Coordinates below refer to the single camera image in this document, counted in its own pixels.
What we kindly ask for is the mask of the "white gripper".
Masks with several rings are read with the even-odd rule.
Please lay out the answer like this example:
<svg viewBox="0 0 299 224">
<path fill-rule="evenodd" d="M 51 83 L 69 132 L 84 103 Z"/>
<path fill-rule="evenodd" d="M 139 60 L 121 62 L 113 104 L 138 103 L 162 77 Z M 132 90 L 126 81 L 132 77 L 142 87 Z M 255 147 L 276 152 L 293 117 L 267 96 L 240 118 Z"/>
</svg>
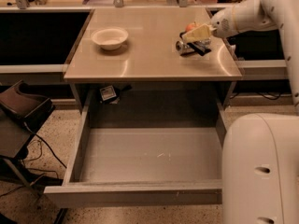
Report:
<svg viewBox="0 0 299 224">
<path fill-rule="evenodd" d="M 211 25 L 199 23 L 182 35 L 184 43 L 209 39 L 212 34 L 219 38 L 245 33 L 249 30 L 249 10 L 244 6 L 227 7 L 212 16 Z"/>
</svg>

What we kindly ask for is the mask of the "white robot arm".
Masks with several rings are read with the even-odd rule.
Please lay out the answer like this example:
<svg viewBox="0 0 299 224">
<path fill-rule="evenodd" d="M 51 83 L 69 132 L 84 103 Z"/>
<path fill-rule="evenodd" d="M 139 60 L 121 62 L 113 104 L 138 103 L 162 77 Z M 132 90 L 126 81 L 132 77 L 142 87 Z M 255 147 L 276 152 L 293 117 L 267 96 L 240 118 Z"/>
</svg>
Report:
<svg viewBox="0 0 299 224">
<path fill-rule="evenodd" d="M 287 79 L 292 102 L 299 98 L 299 0 L 245 0 L 189 26 L 183 42 L 247 31 L 277 30 L 284 58 L 245 61 L 247 80 Z M 299 224 L 299 117 L 256 113 L 238 118 L 222 150 L 223 224 Z"/>
</svg>

